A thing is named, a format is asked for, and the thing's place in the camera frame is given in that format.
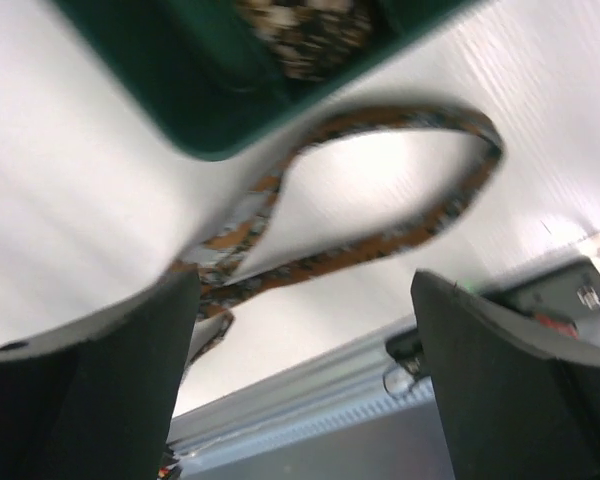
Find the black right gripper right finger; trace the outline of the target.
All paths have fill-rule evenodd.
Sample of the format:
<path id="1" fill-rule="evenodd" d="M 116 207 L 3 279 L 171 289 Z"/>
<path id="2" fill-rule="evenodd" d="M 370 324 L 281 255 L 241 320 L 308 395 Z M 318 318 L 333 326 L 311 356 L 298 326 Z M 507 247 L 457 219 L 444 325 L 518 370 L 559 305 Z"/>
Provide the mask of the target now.
<path id="1" fill-rule="evenodd" d="M 600 479 L 600 347 L 430 271 L 411 296 L 459 479 Z"/>

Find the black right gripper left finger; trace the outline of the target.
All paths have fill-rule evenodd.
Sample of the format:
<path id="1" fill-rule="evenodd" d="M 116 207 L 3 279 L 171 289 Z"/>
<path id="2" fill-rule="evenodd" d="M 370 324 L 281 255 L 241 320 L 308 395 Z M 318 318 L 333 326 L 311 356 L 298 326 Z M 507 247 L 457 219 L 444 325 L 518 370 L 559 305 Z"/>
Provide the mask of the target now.
<path id="1" fill-rule="evenodd" d="M 0 479 L 155 478 L 199 297 L 172 274 L 0 347 Z"/>

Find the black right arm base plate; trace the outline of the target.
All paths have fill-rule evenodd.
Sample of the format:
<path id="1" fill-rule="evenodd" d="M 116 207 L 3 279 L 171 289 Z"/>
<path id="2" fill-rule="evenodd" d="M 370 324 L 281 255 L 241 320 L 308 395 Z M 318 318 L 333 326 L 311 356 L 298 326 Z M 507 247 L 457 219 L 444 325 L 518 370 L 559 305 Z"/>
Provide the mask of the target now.
<path id="1" fill-rule="evenodd" d="M 416 325 L 385 348 L 412 375 L 600 376 L 600 343 L 590 337 L 600 327 L 600 271 L 589 259 L 486 292 L 422 271 L 411 296 Z"/>

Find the orange grey floral tie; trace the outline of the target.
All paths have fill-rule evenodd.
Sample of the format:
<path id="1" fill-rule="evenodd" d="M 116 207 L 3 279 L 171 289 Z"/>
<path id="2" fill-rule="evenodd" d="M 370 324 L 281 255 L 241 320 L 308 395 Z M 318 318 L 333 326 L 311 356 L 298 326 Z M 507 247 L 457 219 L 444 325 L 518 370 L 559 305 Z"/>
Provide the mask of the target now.
<path id="1" fill-rule="evenodd" d="M 292 260 L 240 281 L 231 278 L 267 231 L 290 167 L 303 154 L 330 141 L 389 130 L 446 130 L 485 142 L 484 152 L 423 212 L 372 233 L 304 258 Z M 414 249 L 447 230 L 471 206 L 499 166 L 504 142 L 483 112 L 444 105 L 373 106 L 331 116 L 308 132 L 272 170 L 246 193 L 219 231 L 191 259 L 179 259 L 171 271 L 198 272 L 200 307 L 185 364 L 191 366 L 220 344 L 234 322 L 233 308 L 275 288 L 318 278 L 358 264 Z"/>

